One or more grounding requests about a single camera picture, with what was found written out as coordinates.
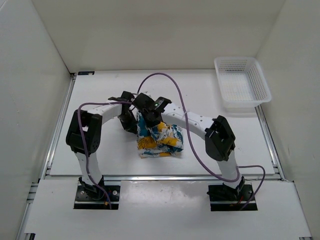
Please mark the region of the patterned white shorts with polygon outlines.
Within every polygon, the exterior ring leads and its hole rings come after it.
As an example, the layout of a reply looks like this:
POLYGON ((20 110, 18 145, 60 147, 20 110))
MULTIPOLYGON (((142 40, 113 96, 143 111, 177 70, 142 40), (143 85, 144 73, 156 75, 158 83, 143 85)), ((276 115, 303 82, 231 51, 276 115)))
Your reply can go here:
POLYGON ((160 122, 148 127, 142 114, 137 117, 137 152, 140 158, 175 156, 184 150, 183 129, 176 124, 160 122))

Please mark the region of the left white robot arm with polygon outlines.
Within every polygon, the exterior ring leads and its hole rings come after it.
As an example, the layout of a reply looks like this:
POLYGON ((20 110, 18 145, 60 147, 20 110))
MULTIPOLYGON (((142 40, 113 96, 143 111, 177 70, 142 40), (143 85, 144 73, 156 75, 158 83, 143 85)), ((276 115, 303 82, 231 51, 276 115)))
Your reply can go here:
POLYGON ((82 172, 80 184, 95 201, 109 200, 96 154, 101 142, 102 125, 117 117, 125 131, 136 134, 137 120, 130 109, 134 99, 134 93, 123 91, 120 97, 110 97, 108 102, 82 103, 73 113, 66 144, 78 159, 82 172))

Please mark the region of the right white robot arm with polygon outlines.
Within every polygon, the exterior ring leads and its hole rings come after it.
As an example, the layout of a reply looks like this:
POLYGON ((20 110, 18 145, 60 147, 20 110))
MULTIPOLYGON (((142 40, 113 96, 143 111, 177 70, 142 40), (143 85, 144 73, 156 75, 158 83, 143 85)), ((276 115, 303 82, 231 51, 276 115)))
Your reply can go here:
POLYGON ((203 139, 206 154, 217 161, 221 198, 234 201, 242 195, 245 179, 235 157, 236 137, 225 117, 187 113, 167 98, 153 100, 145 93, 140 93, 132 104, 137 109, 137 145, 142 156, 164 157, 182 151, 185 129, 187 134, 194 133, 203 139))

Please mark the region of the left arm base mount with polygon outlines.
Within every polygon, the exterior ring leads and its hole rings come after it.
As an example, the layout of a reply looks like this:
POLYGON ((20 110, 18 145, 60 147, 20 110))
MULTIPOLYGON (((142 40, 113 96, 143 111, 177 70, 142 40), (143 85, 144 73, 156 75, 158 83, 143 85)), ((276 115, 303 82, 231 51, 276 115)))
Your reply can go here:
POLYGON ((98 189, 98 193, 87 190, 78 182, 75 193, 73 208, 75 210, 118 210, 120 203, 121 186, 105 185, 111 205, 103 191, 98 189))

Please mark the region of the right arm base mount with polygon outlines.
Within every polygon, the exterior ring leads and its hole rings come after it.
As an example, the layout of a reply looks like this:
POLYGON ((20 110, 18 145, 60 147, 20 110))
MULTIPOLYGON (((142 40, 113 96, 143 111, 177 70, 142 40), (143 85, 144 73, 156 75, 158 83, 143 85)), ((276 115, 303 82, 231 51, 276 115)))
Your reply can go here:
POLYGON ((211 212, 257 211, 257 203, 252 197, 254 191, 251 184, 245 184, 238 195, 225 192, 224 185, 209 185, 207 195, 211 212))

